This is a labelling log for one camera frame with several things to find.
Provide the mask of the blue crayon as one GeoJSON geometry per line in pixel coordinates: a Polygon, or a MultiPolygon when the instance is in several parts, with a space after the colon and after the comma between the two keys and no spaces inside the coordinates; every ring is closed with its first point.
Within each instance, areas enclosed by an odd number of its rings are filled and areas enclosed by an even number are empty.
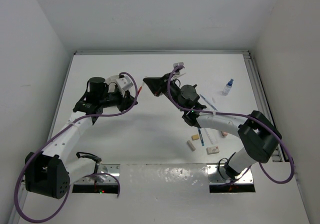
{"type": "Polygon", "coordinates": [[[202,136],[201,129],[198,128],[197,130],[198,130],[198,135],[199,135],[199,139],[200,139],[201,145],[204,147],[205,143],[204,143],[204,139],[203,139],[203,136],[202,136]]]}

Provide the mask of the clear blue pen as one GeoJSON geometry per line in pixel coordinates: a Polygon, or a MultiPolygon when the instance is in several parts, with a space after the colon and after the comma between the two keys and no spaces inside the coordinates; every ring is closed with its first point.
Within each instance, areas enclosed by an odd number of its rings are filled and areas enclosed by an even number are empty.
{"type": "Polygon", "coordinates": [[[210,103],[203,95],[199,94],[199,96],[200,96],[201,99],[202,99],[203,101],[205,101],[214,111],[218,111],[218,110],[213,106],[213,104],[210,103]]]}

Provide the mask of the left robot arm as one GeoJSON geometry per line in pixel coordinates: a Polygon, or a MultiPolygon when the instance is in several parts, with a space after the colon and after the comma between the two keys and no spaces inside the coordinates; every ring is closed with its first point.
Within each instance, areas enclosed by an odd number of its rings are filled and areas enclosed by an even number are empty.
{"type": "Polygon", "coordinates": [[[137,99],[130,94],[132,87],[137,85],[125,72],[108,79],[90,78],[63,129],[40,151],[26,157],[26,190],[61,199],[70,185],[98,173],[102,162],[100,157],[84,152],[77,152],[77,160],[73,162],[68,162],[68,157],[81,135],[104,116],[105,108],[116,107],[117,114],[121,115],[137,104],[137,99]]]}

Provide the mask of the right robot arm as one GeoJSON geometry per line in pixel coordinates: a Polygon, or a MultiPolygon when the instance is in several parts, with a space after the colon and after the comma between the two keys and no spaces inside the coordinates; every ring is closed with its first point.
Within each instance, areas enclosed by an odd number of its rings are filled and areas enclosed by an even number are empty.
{"type": "Polygon", "coordinates": [[[228,178],[234,180],[245,168],[269,161],[282,136],[263,113],[254,110],[243,117],[218,115],[200,104],[195,85],[178,87],[169,76],[147,77],[143,81],[154,96],[165,95],[175,103],[189,126],[223,131],[241,140],[243,148],[233,153],[223,167],[228,178]]]}

